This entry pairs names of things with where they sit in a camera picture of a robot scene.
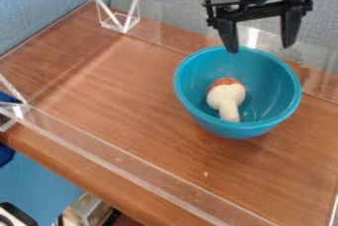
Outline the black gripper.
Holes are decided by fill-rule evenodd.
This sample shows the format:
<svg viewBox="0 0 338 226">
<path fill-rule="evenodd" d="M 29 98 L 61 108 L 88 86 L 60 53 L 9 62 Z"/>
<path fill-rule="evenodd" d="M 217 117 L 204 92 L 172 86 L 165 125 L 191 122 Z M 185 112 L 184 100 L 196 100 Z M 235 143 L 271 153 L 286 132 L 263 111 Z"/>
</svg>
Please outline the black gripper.
<svg viewBox="0 0 338 226">
<path fill-rule="evenodd" d="M 227 51 L 238 53 L 236 23 L 271 17 L 282 17 L 282 46 L 291 47 L 312 0 L 203 0 L 201 6 L 207 26 L 217 29 Z"/>
</svg>

